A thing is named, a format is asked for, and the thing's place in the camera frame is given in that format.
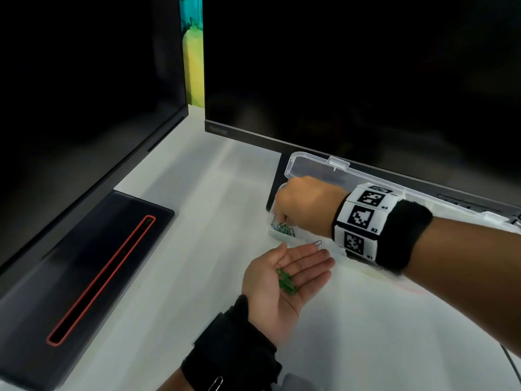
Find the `left hand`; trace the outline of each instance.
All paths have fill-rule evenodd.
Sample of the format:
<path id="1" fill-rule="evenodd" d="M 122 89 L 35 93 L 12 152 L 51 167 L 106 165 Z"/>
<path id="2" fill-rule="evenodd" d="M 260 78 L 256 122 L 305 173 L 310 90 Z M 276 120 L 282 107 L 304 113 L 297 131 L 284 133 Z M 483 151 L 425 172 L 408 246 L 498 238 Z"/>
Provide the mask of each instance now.
<path id="1" fill-rule="evenodd" d="M 329 269 L 334 265 L 329 252 L 315 244 L 288 248 L 282 243 L 254 259 L 242 281 L 242 293 L 248 298 L 248 320 L 279 346 L 291 335 L 303 306 L 329 281 Z M 293 277 L 296 295 L 280 289 L 277 268 Z"/>

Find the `hand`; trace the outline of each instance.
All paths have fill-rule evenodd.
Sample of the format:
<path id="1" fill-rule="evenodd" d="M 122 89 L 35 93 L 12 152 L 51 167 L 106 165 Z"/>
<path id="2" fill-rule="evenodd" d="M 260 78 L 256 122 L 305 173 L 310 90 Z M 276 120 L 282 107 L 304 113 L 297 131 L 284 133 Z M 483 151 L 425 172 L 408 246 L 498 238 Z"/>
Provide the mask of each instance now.
<path id="1" fill-rule="evenodd" d="M 242 281 L 248 298 L 248 320 L 275 346 L 285 342 L 307 302 L 329 281 L 335 260 L 315 244 L 289 248 L 286 243 L 254 259 Z M 279 287 L 277 268 L 296 284 L 298 293 L 290 296 Z"/>
<path id="2" fill-rule="evenodd" d="M 274 212 L 279 222 L 331 237 L 336 210 L 348 193 L 313 177 L 294 177 L 277 192 Z"/>

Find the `wristband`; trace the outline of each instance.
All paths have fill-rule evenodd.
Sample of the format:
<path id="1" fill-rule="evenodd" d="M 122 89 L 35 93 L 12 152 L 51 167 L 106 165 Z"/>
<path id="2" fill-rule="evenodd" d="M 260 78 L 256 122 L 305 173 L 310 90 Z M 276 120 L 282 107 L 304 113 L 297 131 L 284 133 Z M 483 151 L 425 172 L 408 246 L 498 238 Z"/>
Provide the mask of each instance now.
<path id="1" fill-rule="evenodd" d="M 248 321 L 248 300 L 241 295 L 199 336 L 181 370 L 195 391 L 261 391 L 277 382 L 282 369 L 276 351 Z"/>
<path id="2" fill-rule="evenodd" d="M 359 185 L 340 204 L 332 236 L 346 253 L 400 274 L 433 215 L 404 200 L 405 194 L 371 183 Z"/>

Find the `black screen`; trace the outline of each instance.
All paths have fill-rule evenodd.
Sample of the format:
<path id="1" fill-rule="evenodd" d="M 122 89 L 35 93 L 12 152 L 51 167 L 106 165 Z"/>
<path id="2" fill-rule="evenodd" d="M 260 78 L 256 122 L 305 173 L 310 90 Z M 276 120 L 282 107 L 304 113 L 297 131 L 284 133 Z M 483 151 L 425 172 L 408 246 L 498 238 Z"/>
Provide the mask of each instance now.
<path id="1" fill-rule="evenodd" d="M 178 0 L 6 0 L 0 265 L 186 106 Z"/>
<path id="2" fill-rule="evenodd" d="M 521 204 L 521 0 L 204 0 L 206 119 Z"/>

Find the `white desk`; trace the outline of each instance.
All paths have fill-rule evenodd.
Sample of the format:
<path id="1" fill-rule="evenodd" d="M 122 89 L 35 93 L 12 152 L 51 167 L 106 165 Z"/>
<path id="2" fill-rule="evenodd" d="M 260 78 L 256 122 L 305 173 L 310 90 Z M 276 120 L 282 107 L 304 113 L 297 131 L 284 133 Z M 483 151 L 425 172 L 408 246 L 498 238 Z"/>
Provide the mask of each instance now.
<path id="1" fill-rule="evenodd" d="M 190 112 L 117 187 L 177 218 L 63 391 L 155 390 L 277 244 L 265 204 L 279 155 L 205 133 L 202 110 Z M 521 391 L 498 343 L 463 315 L 342 264 L 278 359 L 330 391 Z"/>

